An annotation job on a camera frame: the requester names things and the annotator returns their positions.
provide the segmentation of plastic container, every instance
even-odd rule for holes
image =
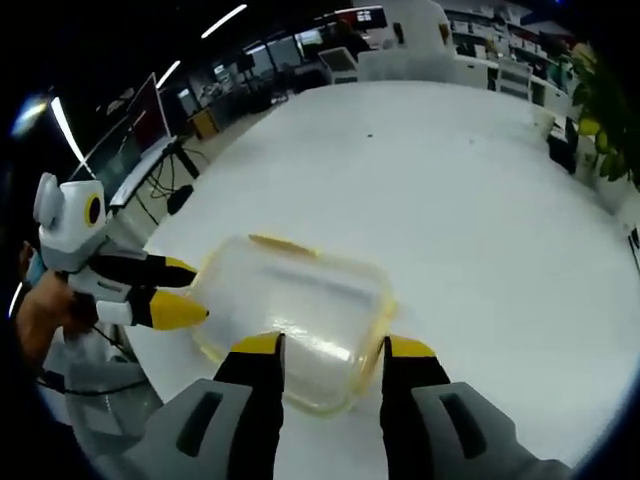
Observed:
[[[193,337],[217,364],[247,336],[283,332],[284,395],[316,414],[368,385],[395,309],[379,268],[257,235],[227,240],[188,296],[211,312]]]

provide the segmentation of potted plant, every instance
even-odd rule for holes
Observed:
[[[582,108],[578,134],[594,140],[595,155],[587,162],[599,177],[596,191],[617,214],[626,197],[640,190],[640,116],[602,59],[582,49],[572,63],[579,80],[573,105]]]

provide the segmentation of container lid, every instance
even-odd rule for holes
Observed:
[[[284,333],[285,397],[318,414],[367,386],[395,307],[379,268],[258,235],[224,242],[188,296],[211,312],[193,335],[218,364],[248,336]]]

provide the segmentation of robotic arm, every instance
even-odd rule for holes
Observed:
[[[195,269],[107,238],[100,181],[58,186],[55,175],[44,173],[33,216],[40,224],[43,263],[67,278],[81,305],[95,306],[101,322],[172,330],[206,319],[209,312],[201,305],[157,289],[188,286]]]

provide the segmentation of floor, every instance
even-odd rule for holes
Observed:
[[[265,118],[273,108],[255,115],[242,118],[228,129],[215,137],[201,142],[195,136],[185,145],[185,151],[194,162],[200,173],[203,173],[229,146],[240,138],[247,130]],[[153,171],[152,176],[159,178],[160,186],[178,189],[184,185],[194,184],[193,178],[177,159],[173,162],[165,160]],[[116,240],[131,246],[142,247],[153,234],[157,225],[151,216],[161,223],[168,215],[167,197],[163,197],[160,190],[154,188],[153,181],[147,180],[137,192],[137,196],[118,213],[118,221],[112,226],[110,234]]]

